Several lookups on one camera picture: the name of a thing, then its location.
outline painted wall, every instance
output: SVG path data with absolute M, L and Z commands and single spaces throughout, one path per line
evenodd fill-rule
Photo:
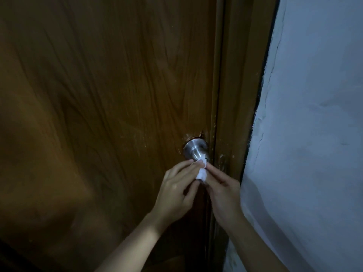
M 363 271 L 362 8 L 280 2 L 241 195 L 291 271 Z

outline person's left hand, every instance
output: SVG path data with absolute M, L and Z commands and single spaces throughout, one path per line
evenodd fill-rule
M 157 201 L 150 213 L 163 228 L 183 217 L 193 206 L 199 186 L 199 181 L 194 180 L 204 164 L 201 161 L 192 163 L 193 160 L 180 162 L 165 173 Z M 189 191 L 184 195 L 190 183 Z

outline white cloth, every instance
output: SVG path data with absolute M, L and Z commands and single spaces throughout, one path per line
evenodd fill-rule
M 205 181 L 206 180 L 206 154 L 203 154 L 200 158 L 198 158 L 198 160 L 202 160 L 203 163 L 204 163 L 204 168 L 200 169 L 198 174 L 197 174 L 197 177 L 195 179 L 199 179 L 201 181 Z

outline person's right arm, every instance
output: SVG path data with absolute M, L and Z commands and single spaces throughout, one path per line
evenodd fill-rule
M 246 270 L 288 271 L 243 215 L 240 183 L 209 163 L 206 169 L 210 173 L 206 182 L 213 214 L 227 232 Z

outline door knob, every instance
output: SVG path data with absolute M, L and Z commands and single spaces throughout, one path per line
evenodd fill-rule
M 206 155 L 206 160 L 209 162 L 208 143 L 202 138 L 193 138 L 188 141 L 183 148 L 184 157 L 186 159 L 198 160 L 203 154 Z

